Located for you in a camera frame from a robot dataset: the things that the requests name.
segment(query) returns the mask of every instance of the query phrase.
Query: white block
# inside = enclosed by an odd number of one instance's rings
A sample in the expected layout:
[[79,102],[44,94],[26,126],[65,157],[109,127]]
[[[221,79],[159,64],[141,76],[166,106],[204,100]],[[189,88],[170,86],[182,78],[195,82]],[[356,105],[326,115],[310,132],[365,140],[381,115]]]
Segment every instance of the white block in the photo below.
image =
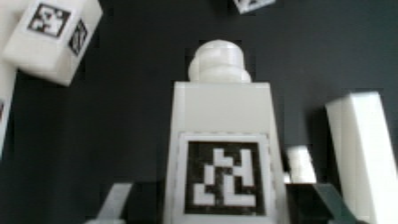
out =
[[[0,8],[0,56],[3,46],[8,41],[10,33],[14,30],[15,22],[17,21],[15,17],[12,16],[12,12],[5,8]],[[6,133],[14,80],[15,80],[15,67],[3,62],[0,57],[0,157],[3,149],[3,138]]]
[[396,224],[398,176],[376,92],[349,94],[326,104],[342,197],[369,224]]
[[232,1],[237,7],[239,14],[250,12],[252,10],[264,7],[275,2],[275,0],[232,0]]
[[0,0],[0,9],[12,12],[12,16],[19,19],[22,11],[28,8],[31,0]]
[[289,223],[268,83],[173,85],[163,207],[165,224]]
[[308,155],[307,146],[292,146],[287,148],[287,159],[291,169],[292,183],[316,183],[312,159]]
[[22,13],[3,58],[37,77],[69,85],[101,18],[97,0],[38,0]]

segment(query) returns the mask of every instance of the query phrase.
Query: black background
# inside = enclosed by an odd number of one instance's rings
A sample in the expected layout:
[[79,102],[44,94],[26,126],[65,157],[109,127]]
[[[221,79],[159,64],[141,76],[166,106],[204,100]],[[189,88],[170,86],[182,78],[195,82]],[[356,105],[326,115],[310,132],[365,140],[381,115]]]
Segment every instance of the black background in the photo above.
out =
[[234,41],[271,84],[280,147],[308,144],[335,181],[323,105],[381,94],[398,142],[398,1],[101,0],[102,19],[69,88],[17,75],[0,163],[0,223],[83,223],[113,182],[138,182],[124,218],[159,222],[172,83],[202,42]]

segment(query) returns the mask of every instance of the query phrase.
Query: white rounded knob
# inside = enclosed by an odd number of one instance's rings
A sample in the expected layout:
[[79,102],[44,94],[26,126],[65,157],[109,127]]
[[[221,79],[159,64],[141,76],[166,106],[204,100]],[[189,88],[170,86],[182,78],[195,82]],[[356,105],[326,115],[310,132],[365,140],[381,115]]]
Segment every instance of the white rounded knob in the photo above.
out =
[[188,67],[191,82],[248,83],[243,52],[234,43],[214,40],[197,49]]
[[207,68],[195,78],[193,82],[211,83],[250,83],[252,81],[246,71],[230,65]]

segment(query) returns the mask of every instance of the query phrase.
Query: white plastic piece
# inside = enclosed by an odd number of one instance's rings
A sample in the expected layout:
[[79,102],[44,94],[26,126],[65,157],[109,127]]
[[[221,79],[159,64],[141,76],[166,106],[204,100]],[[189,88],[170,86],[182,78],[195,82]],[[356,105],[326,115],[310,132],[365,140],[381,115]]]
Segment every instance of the white plastic piece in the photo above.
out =
[[[195,151],[195,143],[209,144],[204,151]],[[253,144],[257,148],[236,144]],[[218,193],[207,191],[211,183]],[[253,199],[255,190],[241,193],[237,188],[261,189],[262,196]],[[173,85],[163,207],[165,224],[289,223],[268,83]]]
[[291,182],[316,183],[312,159],[307,151],[307,146],[294,146],[287,148]]
[[257,8],[261,8],[262,6],[269,5],[275,0],[232,0],[236,7],[237,7],[237,11],[239,14],[250,12],[252,10],[255,10]]
[[291,177],[289,177],[289,173],[284,173],[284,183],[289,184],[291,183]]
[[0,9],[10,12],[10,15],[19,19],[31,0],[0,0]]
[[[15,18],[6,8],[0,8],[0,56],[15,26]],[[6,133],[6,121],[15,81],[15,67],[0,57],[0,158],[3,150],[3,138]]]
[[376,92],[326,104],[348,208],[369,224],[396,224],[398,176],[381,101]]
[[120,219],[109,219],[109,220],[104,220],[104,219],[97,219],[97,220],[88,220],[85,222],[85,224],[125,224],[124,220]]
[[189,63],[188,77],[191,82],[250,82],[243,52],[234,43],[214,40],[198,47]]
[[10,36],[3,58],[67,86],[101,18],[97,0],[35,0]]
[[97,213],[97,218],[88,220],[85,224],[124,224],[124,220],[118,219],[127,194],[131,191],[133,184],[113,184],[108,197],[102,203],[101,211]]

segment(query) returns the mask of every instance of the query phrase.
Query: dark table surface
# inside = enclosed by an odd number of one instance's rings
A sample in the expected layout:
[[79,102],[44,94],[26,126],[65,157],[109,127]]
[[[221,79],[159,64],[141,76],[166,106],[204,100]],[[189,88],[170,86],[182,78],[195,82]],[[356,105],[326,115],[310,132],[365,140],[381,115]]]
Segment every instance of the dark table surface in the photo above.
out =
[[69,88],[17,74],[0,163],[0,223],[77,224],[113,182],[136,182],[124,218],[159,222],[172,83],[198,45],[232,41],[269,82],[280,148],[307,144],[335,181],[323,105],[381,95],[398,143],[398,1],[276,0],[239,15],[232,0],[101,0],[102,19]]

